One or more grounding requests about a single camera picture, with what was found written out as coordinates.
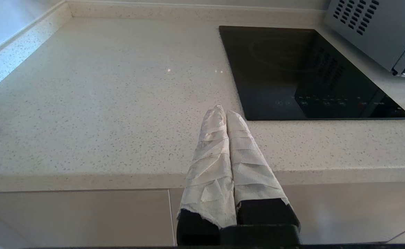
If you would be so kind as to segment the left gripper left finger wrapped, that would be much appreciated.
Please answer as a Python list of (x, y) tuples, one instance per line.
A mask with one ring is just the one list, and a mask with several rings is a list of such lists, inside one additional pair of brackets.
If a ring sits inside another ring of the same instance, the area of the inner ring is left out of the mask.
[(219, 245), (221, 230), (237, 225), (226, 114), (209, 109), (186, 177), (177, 217), (179, 246)]

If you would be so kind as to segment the left gripper right finger wrapped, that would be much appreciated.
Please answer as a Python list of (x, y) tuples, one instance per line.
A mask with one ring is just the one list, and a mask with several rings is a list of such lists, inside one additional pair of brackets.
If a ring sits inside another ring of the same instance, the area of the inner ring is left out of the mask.
[(238, 224), (300, 227), (288, 197), (245, 120), (234, 111), (227, 112), (226, 118)]

